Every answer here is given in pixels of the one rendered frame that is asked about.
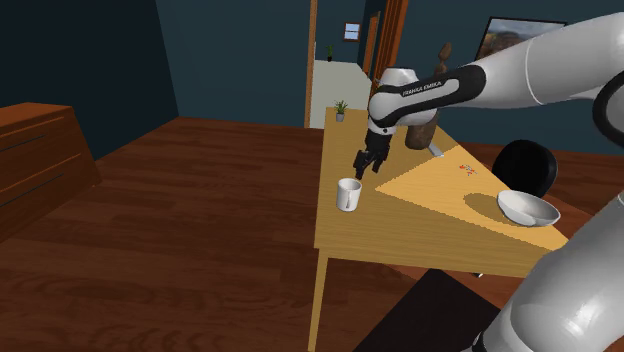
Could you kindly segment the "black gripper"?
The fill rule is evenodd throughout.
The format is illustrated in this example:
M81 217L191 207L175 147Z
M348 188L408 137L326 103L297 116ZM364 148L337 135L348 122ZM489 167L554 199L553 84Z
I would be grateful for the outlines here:
M391 135L382 135L371 130L365 137L366 151L359 150L356 154L353 167L356 170L355 178L361 180L366 169L366 161L372 162L372 171L377 173L382 163L387 159L390 149Z

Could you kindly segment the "white mug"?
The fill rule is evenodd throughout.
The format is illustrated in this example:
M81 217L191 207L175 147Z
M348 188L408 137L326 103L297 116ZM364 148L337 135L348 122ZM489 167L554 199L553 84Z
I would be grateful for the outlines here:
M337 182L336 206L344 212L353 212L358 205L362 184L353 178L342 178Z

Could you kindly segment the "brown stacked stone sculpture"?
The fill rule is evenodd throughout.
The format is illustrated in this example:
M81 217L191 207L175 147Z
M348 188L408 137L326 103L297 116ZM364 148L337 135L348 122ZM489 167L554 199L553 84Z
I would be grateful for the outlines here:
M434 69L435 76L447 71L445 61L449 59L451 52L451 43L445 43L438 53L439 63ZM433 118L426 124L420 126L409 126L406 132L405 146L412 150L423 150L428 148L432 142L437 123L438 113L435 113Z

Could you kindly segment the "light wooden table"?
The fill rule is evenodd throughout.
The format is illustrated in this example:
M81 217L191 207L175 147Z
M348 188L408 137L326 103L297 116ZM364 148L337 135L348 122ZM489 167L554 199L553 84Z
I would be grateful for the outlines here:
M319 251L308 350L316 346L329 259L437 268L523 278L544 254L567 239L554 226L524 227L497 204L504 184L442 129L433 137L444 153L405 147L391 139L379 172L368 171L355 211L336 206L337 182L354 175L368 114L349 109L337 122L327 108L314 246ZM467 175L466 164L477 171Z

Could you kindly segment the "white counter with plant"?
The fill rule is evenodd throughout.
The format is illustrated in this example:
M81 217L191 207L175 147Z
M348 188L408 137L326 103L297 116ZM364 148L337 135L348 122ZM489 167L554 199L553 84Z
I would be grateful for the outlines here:
M315 60L307 86L306 127L323 129L327 107L345 101L348 109L365 110L371 81L356 63Z

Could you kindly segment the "orange wooden door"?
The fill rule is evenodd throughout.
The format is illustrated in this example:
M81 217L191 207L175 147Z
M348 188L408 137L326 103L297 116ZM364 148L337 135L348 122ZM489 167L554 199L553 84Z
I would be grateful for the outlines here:
M384 70L396 63L408 3L409 0L386 0L370 95L376 92Z

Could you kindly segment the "black round chair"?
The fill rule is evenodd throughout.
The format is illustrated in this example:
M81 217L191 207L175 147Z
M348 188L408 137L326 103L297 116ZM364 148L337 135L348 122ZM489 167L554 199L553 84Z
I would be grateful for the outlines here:
M497 155L492 173L511 190L541 198L557 178L558 162L546 147L530 140L515 140Z

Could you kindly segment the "dark robot stand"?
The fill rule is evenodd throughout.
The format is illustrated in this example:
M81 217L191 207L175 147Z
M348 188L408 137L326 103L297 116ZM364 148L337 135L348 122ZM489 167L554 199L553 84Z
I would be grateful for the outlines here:
M470 350L499 312L445 272L430 269L353 352Z

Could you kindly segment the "white bowl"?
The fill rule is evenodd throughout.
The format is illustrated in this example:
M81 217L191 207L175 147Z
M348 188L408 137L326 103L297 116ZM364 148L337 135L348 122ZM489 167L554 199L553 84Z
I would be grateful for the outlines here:
M509 220L522 226L549 226L561 218L559 210L552 204L521 191L500 191L497 204Z

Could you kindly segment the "brown wooden chest of drawers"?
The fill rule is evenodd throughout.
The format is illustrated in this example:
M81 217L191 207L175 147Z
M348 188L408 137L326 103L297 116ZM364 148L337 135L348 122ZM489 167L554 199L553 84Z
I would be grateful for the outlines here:
M0 243L100 182L72 107L0 108Z

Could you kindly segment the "framed landscape wall picture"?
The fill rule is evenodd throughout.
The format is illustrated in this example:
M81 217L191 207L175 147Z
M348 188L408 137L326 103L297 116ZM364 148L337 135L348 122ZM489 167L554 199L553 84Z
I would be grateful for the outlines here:
M565 21L491 16L486 25L475 59L507 49L544 33L563 28Z

